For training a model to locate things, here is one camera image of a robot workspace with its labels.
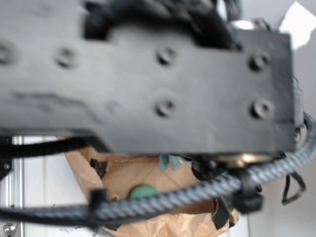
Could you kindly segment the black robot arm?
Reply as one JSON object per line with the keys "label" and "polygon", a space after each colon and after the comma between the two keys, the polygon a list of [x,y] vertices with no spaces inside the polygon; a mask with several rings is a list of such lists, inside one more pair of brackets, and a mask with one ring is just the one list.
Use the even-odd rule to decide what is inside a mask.
{"label": "black robot arm", "polygon": [[295,150],[290,37],[276,3],[246,21],[173,1],[3,0],[0,133],[64,136],[3,157],[92,146],[128,155]]}

